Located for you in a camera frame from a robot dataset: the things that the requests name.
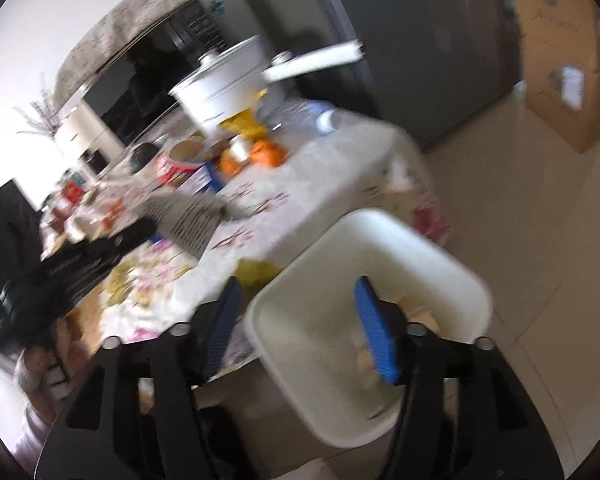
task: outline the screw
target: screw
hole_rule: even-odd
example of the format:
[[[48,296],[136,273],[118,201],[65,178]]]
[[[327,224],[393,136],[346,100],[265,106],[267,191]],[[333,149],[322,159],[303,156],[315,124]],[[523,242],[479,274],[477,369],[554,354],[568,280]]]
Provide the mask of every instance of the screw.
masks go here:
[[[105,350],[113,350],[114,348],[120,346],[122,344],[122,341],[120,341],[120,338],[112,335],[110,337],[107,337],[103,342],[102,342],[102,347]]]
[[[480,350],[490,351],[496,348],[496,345],[493,344],[493,341],[488,337],[482,336],[475,340],[475,345]]]
[[[169,333],[176,337],[187,335],[191,332],[191,325],[189,323],[176,323],[169,329]]]
[[[427,335],[427,329],[420,323],[409,323],[407,325],[407,334],[422,337]]]

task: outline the white cooking pot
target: white cooking pot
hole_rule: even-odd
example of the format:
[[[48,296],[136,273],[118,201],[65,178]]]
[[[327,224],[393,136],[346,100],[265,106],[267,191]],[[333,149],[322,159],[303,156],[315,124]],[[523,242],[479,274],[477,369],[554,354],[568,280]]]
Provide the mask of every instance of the white cooking pot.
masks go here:
[[[170,91],[185,113],[209,136],[218,124],[254,107],[268,83],[362,59],[362,44],[348,41],[291,59],[276,56],[269,67],[259,36],[242,41],[222,54],[210,51],[200,58],[200,68]]]

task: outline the person's hand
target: person's hand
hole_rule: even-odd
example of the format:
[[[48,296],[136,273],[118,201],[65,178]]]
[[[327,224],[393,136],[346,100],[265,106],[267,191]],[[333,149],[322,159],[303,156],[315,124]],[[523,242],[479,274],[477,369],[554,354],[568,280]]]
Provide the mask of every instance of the person's hand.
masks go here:
[[[58,319],[56,330],[58,355],[62,359],[64,369],[70,376],[69,382],[73,386],[90,358],[87,346],[81,341],[82,330],[79,323],[79,313],[74,311],[64,319]]]
[[[48,352],[40,346],[26,349],[22,358],[29,375],[40,380],[51,364]]]

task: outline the pot handle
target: pot handle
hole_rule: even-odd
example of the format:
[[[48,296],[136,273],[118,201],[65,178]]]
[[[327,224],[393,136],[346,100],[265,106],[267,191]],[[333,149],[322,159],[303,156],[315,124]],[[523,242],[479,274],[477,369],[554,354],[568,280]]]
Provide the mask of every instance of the pot handle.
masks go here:
[[[262,72],[262,76],[268,83],[273,83],[325,68],[355,63],[360,61],[363,56],[360,40],[347,41],[315,50],[267,68]]]

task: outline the white wall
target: white wall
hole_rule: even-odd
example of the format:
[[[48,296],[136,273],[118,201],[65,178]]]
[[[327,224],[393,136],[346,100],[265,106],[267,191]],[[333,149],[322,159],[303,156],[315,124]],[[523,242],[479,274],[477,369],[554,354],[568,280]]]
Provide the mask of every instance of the white wall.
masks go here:
[[[66,168],[48,140],[15,135],[27,127],[13,107],[38,99],[41,73],[52,85],[69,51],[119,1],[7,0],[0,9],[0,185],[16,177],[39,203]],[[225,5],[237,38],[260,31],[243,0]]]

